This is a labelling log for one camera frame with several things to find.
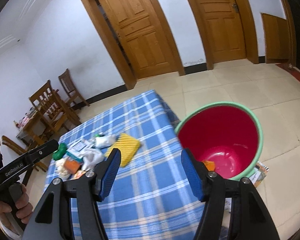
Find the wooden chair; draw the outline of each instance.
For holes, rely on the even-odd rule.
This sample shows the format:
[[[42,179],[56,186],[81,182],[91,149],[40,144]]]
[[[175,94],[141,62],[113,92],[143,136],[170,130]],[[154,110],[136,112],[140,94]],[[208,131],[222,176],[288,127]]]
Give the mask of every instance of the wooden chair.
[[[61,127],[69,131],[65,126],[67,120],[74,125],[81,124],[79,117],[69,109],[66,103],[53,90],[50,80],[29,97],[29,100],[47,124],[47,128],[43,132],[44,134],[51,135],[52,133],[56,133],[60,135],[58,131]]]
[[[27,151],[29,151],[37,146],[37,144],[30,144],[30,146],[28,148],[23,149],[21,146],[19,146],[14,141],[12,141],[11,139],[9,139],[8,137],[6,137],[4,135],[2,135],[2,144],[8,146],[11,150],[13,150],[18,155],[23,155]],[[36,169],[36,171],[39,171],[38,167],[41,170],[43,170],[44,172],[47,172],[47,170],[48,170],[48,167],[45,164],[43,164],[42,162],[37,162],[34,165],[34,168]]]
[[[77,105],[77,103],[74,101],[77,97],[79,97],[87,106],[90,106],[90,104],[82,97],[82,95],[78,92],[77,88],[75,87],[74,83],[72,82],[70,71],[67,68],[65,72],[63,72],[60,76],[58,76],[59,81],[67,93],[69,99],[67,100],[66,104],[68,106],[71,106],[72,103]]]

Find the tiled floor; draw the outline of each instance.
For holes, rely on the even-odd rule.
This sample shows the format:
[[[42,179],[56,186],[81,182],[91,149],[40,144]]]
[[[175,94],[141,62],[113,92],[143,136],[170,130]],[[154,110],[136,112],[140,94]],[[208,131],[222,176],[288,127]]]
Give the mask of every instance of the tiled floor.
[[[248,60],[215,64],[215,69],[179,77],[169,73],[139,81],[133,90],[85,107],[82,122],[149,89],[155,89],[180,119],[216,101],[246,105],[259,118],[264,132],[261,161],[270,170],[258,187],[282,240],[300,227],[300,83],[274,64]],[[35,172],[30,200],[41,196],[45,174]]]

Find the yellow sponge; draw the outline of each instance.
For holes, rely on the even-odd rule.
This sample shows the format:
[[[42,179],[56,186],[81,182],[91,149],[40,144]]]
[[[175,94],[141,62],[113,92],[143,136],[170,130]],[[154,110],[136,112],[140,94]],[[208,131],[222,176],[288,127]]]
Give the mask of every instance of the yellow sponge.
[[[108,148],[106,157],[108,157],[113,148],[118,148],[121,152],[121,164],[120,167],[126,166],[135,155],[140,147],[140,141],[133,138],[132,136],[122,133],[119,139]]]

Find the tablecloth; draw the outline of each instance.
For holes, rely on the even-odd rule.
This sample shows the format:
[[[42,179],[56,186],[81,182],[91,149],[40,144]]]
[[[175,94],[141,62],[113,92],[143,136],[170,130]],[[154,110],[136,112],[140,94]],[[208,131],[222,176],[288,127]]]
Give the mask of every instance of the tablecloth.
[[[109,196],[98,203],[109,239],[194,237],[204,204],[192,194],[174,133],[179,119],[154,91],[142,93],[64,134],[70,144],[97,133],[125,132],[141,141],[132,161],[120,168]],[[58,177],[51,161],[45,189]],[[76,199],[71,200],[76,239],[81,239]]]

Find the green bucket rim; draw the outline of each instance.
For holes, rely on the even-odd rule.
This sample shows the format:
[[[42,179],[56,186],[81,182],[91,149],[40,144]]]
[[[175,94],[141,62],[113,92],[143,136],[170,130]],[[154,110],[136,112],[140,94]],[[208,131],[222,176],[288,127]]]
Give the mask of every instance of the green bucket rim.
[[[256,115],[246,106],[241,105],[239,103],[235,103],[235,102],[228,102],[228,101],[221,101],[221,102],[215,102],[215,103],[211,103],[205,106],[200,107],[199,109],[195,110],[194,112],[192,112],[191,114],[189,114],[185,119],[183,119],[178,126],[175,128],[175,133],[176,135],[179,134],[181,128],[184,126],[184,124],[194,115],[196,115],[199,112],[202,112],[203,110],[206,110],[208,108],[212,108],[215,106],[233,106],[233,107],[237,107],[238,109],[243,110],[244,112],[246,112],[250,118],[253,120],[256,128],[257,128],[257,132],[258,132],[258,148],[257,148],[257,152],[256,155],[254,156],[252,162],[249,164],[249,166],[247,168],[245,168],[241,173],[239,173],[238,175],[230,178],[231,180],[237,180],[239,181],[242,177],[250,177],[253,174],[253,168],[256,166],[261,152],[262,152],[262,148],[263,148],[263,133],[262,133],[262,128],[261,128],[261,124],[258,120],[258,118],[256,117]]]

